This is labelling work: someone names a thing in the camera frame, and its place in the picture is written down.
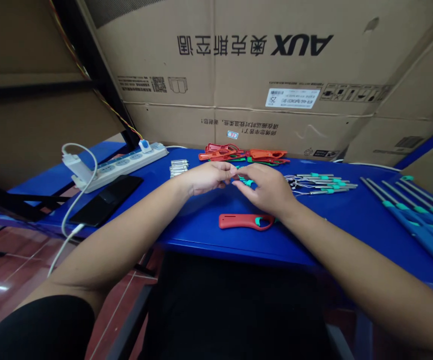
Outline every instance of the cable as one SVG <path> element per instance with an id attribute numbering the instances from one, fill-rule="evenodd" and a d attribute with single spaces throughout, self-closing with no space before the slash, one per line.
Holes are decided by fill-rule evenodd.
<path id="1" fill-rule="evenodd" d="M 53 259 L 53 262 L 51 263 L 50 266 L 50 270 L 48 270 L 48 275 L 46 276 L 47 278 L 50 277 L 50 275 L 53 272 L 53 269 L 55 268 L 55 265 L 57 264 L 57 260 L 60 257 L 60 255 L 63 252 L 63 249 L 65 247 L 65 245 L 68 244 L 68 242 L 76 235 L 80 232 L 80 230 L 82 230 L 85 227 L 84 224 L 80 224 L 77 227 L 75 227 L 75 229 L 70 233 L 70 235 L 68 235 L 68 237 L 65 239 L 65 241 L 63 242 L 63 245 L 60 247 L 60 250 L 58 251 L 58 253 L 56 254 L 55 258 Z"/>
<path id="2" fill-rule="evenodd" d="M 95 157 L 95 155 L 93 154 L 93 152 L 91 152 L 87 147 L 85 147 L 83 145 L 77 144 L 75 142 L 68 142 L 68 143 L 66 143 L 65 145 L 63 145 L 61 147 L 61 152 L 64 155 L 68 155 L 68 152 L 65 150 L 65 148 L 68 147 L 68 146 L 76 146 L 76 147 L 82 148 L 83 150 L 86 150 L 91 155 L 91 157 L 93 158 L 93 162 L 94 162 L 95 168 L 93 169 L 93 174 L 91 174 L 90 180 L 88 181 L 88 183 L 86 184 L 86 186 L 83 188 L 83 190 L 80 192 L 80 194 L 78 194 L 78 196 L 76 197 L 75 201 L 70 205 L 70 207 L 66 211 L 65 216 L 63 217 L 63 220 L 61 221 L 61 233 L 64 236 L 66 236 L 66 239 L 63 242 L 63 244 L 61 245 L 60 250 L 56 254 L 55 258 L 53 259 L 53 262 L 51 263 L 50 270 L 48 271 L 48 276 L 47 277 L 49 277 L 52 274 L 52 271 L 53 271 L 53 269 L 55 267 L 55 264 L 57 263 L 58 258 L 62 254 L 63 249 L 68 244 L 68 242 L 70 241 L 70 239 L 73 238 L 76 234 L 78 234 L 80 232 L 81 229 L 83 229 L 85 227 L 84 224 L 78 225 L 70 233 L 70 235 L 67 235 L 67 231 L 65 230 L 65 225 L 67 224 L 68 216 L 72 212 L 72 210 L 75 207 L 75 204 L 78 202 L 78 200 L 80 200 L 80 198 L 83 196 L 83 194 L 85 193 L 85 191 L 87 191 L 88 187 L 90 186 L 90 184 L 94 180 L 95 176 L 97 175 L 97 171 L 98 171 L 98 161 L 97 161 L 97 158 Z"/>
<path id="3" fill-rule="evenodd" d="M 70 52 L 70 55 L 73 58 L 73 61 L 75 61 L 75 64 L 78 67 L 78 69 L 80 70 L 81 75 L 85 79 L 91 80 L 91 77 L 88 74 L 87 70 L 85 69 L 85 67 L 83 66 L 83 64 L 80 62 L 80 60 L 78 59 L 78 55 L 75 52 L 75 47 L 70 42 L 70 40 L 68 39 L 67 33 L 63 29 L 62 22 L 60 20 L 60 16 L 58 15 L 57 9 L 55 8 L 55 5 L 53 4 L 53 1 L 52 0 L 48 0 L 48 2 L 50 4 L 50 8 L 51 8 L 51 11 L 53 13 L 53 17 L 55 19 L 55 23 L 56 23 L 56 27 L 58 28 L 58 32 L 60 33 L 61 37 L 63 38 L 63 41 L 65 42 L 65 45 L 66 45 L 66 48 Z M 100 99 L 100 101 L 102 103 L 104 103 L 105 106 L 111 112 L 113 112 L 121 121 L 123 121 L 126 124 L 126 126 L 128 126 L 128 128 L 131 131 L 133 131 L 135 134 L 137 134 L 138 137 L 140 138 L 140 140 L 143 140 L 142 135 L 133 127 L 135 125 L 131 126 L 127 121 L 125 121 L 125 119 L 123 119 L 123 117 L 105 100 L 105 98 L 103 97 L 103 95 L 97 89 L 93 89 L 93 91 L 95 92 L 96 96 Z"/>
<path id="4" fill-rule="evenodd" d="M 90 177 L 90 180 L 88 181 L 88 183 L 86 184 L 86 186 L 83 188 L 83 190 L 80 192 L 80 194 L 76 197 L 76 199 L 73 202 L 73 204 L 70 205 L 70 207 L 68 208 L 68 211 L 66 212 L 66 214 L 65 214 L 65 216 L 63 218 L 63 221 L 61 222 L 61 233 L 63 235 L 65 235 L 66 237 L 68 235 L 67 235 L 67 232 L 65 230 L 65 225 L 67 223 L 68 216 L 70 215 L 70 212 L 73 210 L 73 208 L 75 207 L 75 204 L 78 202 L 78 200 L 80 200 L 80 198 L 83 196 L 83 194 L 85 193 L 85 191 L 87 191 L 87 189 L 90 186 L 90 184 L 92 183 L 93 179 L 95 178 L 95 176 L 97 176 L 97 171 L 98 171 L 98 161 L 97 161 L 97 158 L 95 157 L 95 155 L 93 154 L 93 152 L 91 152 L 87 147 L 85 147 L 83 145 L 77 144 L 75 142 L 68 142 L 68 143 L 66 143 L 65 145 L 63 145 L 61 147 L 61 152 L 63 154 L 68 154 L 67 151 L 65 150 L 65 148 L 68 147 L 68 146 L 77 146 L 79 148 L 82 148 L 83 150 L 86 150 L 91 155 L 91 157 L 93 158 L 93 162 L 94 162 L 95 168 L 93 170 L 93 174 Z"/>
<path id="5" fill-rule="evenodd" d="M 394 167 L 385 166 L 385 165 L 378 165 L 378 164 L 369 164 L 369 163 L 366 163 L 366 162 L 350 162 L 350 164 L 352 164 L 352 165 L 366 165 L 366 166 L 373 166 L 373 167 L 376 167 L 376 168 L 382 168 L 382 169 L 387 169 L 387 170 L 393 170 L 393 171 L 396 171 L 396 172 L 400 172 L 400 171 L 401 171 L 400 169 L 397 169 L 397 168 L 394 168 Z"/>

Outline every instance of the left hand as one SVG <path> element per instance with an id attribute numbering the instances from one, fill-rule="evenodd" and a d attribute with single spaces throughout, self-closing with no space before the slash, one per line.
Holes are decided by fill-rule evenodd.
<path id="1" fill-rule="evenodd" d="M 237 168 L 229 162 L 208 161 L 200 166 L 176 176 L 174 179 L 188 186 L 190 196 L 200 195 L 210 190 L 223 189 L 230 179 L 237 175 Z"/>

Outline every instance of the plug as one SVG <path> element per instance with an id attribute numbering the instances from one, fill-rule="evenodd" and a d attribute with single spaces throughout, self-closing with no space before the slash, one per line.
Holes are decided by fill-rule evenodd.
<path id="1" fill-rule="evenodd" d="M 65 151 L 61 159 L 66 167 L 69 168 L 78 178 L 86 183 L 90 181 L 93 172 L 85 165 L 78 155 L 66 153 Z"/>
<path id="2" fill-rule="evenodd" d="M 152 147 L 150 146 L 149 142 L 146 141 L 145 139 L 141 139 L 138 142 L 138 145 L 140 146 L 142 153 L 149 153 L 150 151 L 152 151 Z"/>

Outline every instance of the aux logo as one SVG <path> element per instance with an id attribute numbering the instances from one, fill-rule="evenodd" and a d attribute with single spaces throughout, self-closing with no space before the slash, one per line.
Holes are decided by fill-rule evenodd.
<path id="1" fill-rule="evenodd" d="M 310 43 L 310 55 L 318 56 L 322 50 L 327 46 L 330 40 L 333 38 L 333 35 L 328 37 L 318 38 L 316 35 L 307 35 L 307 34 L 298 34 L 298 35 L 287 35 L 285 38 L 282 38 L 281 35 L 275 35 L 276 40 L 276 49 L 271 53 L 272 55 L 280 54 L 284 56 L 293 55 L 295 51 L 295 46 L 298 40 L 301 40 L 300 51 L 298 52 L 298 56 L 303 56 L 307 52 L 308 44 Z"/>

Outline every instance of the orange wire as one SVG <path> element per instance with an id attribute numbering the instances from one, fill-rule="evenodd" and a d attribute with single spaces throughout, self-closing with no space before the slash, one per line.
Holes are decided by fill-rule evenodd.
<path id="1" fill-rule="evenodd" d="M 53 17 L 55 19 L 55 22 L 56 22 L 56 25 L 57 25 L 57 28 L 58 28 L 58 32 L 60 33 L 61 37 L 63 38 L 63 41 L 65 42 L 65 45 L 66 45 L 66 48 L 70 52 L 70 55 L 73 58 L 73 61 L 75 61 L 76 66 L 78 67 L 78 69 L 81 72 L 81 75 L 85 79 L 91 80 L 91 78 L 88 75 L 88 73 L 84 70 L 85 67 L 83 66 L 83 64 L 78 59 L 77 53 L 75 52 L 75 49 L 74 49 L 72 43 L 68 39 L 68 36 L 65 33 L 65 30 L 63 29 L 62 23 L 60 21 L 60 17 L 59 17 L 59 15 L 57 13 L 57 9 L 55 9 L 55 5 L 53 4 L 53 1 L 52 0 L 48 0 L 48 2 L 50 4 L 51 11 L 53 12 Z M 95 92 L 96 96 L 100 99 L 100 101 L 102 103 L 104 103 L 105 106 L 111 112 L 113 112 L 121 121 L 123 121 L 126 124 L 126 126 L 129 127 L 129 129 L 131 131 L 133 131 L 135 134 L 137 134 L 138 137 L 140 138 L 140 140 L 143 140 L 142 135 L 137 131 L 137 129 L 135 129 L 133 126 L 131 126 L 128 122 L 126 122 L 125 119 L 105 100 L 105 98 L 103 97 L 103 95 L 97 89 L 93 89 L 93 91 Z"/>

